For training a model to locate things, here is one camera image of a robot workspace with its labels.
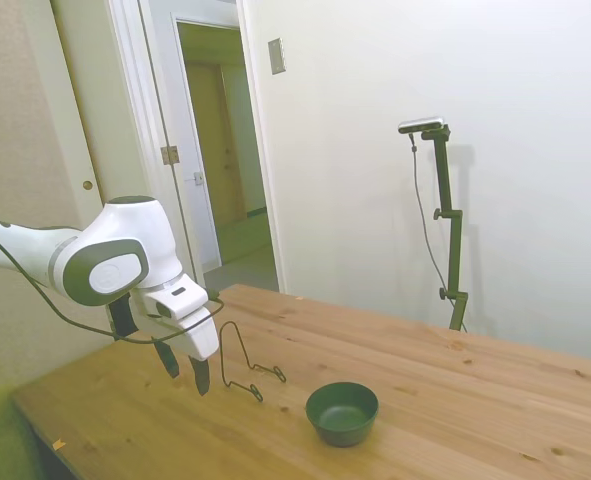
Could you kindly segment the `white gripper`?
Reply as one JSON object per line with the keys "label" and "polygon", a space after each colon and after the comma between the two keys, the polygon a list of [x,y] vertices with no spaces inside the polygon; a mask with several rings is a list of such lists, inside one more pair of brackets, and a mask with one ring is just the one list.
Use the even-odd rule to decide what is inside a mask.
{"label": "white gripper", "polygon": [[172,347],[189,356],[199,395],[205,396],[209,392],[210,367],[207,359],[217,352],[219,339],[207,308],[201,307],[180,320],[139,315],[135,318],[135,325],[144,334],[162,341],[156,341],[154,347],[171,378],[178,377],[180,373]]}

